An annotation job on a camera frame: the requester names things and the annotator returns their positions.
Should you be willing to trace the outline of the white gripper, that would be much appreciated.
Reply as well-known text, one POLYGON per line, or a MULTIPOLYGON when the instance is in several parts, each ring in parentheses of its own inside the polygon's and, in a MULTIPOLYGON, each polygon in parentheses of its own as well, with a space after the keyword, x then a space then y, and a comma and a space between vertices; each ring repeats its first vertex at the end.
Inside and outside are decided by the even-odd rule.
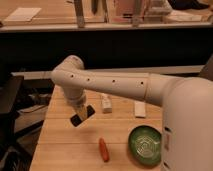
POLYGON ((86 102, 86 95, 84 91, 80 92, 68 92, 65 94, 67 102, 75 108, 76 114, 80 119, 88 118, 87 107, 84 105, 86 102))

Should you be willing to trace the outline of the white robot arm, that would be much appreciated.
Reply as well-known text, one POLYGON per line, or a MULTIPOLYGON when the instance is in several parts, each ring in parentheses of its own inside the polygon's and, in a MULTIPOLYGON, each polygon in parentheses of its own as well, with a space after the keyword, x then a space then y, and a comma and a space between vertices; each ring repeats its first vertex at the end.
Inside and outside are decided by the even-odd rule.
POLYGON ((97 72, 66 57, 51 72, 75 111, 87 90, 160 106, 163 112, 161 171, 213 171, 213 81, 155 73, 97 72))

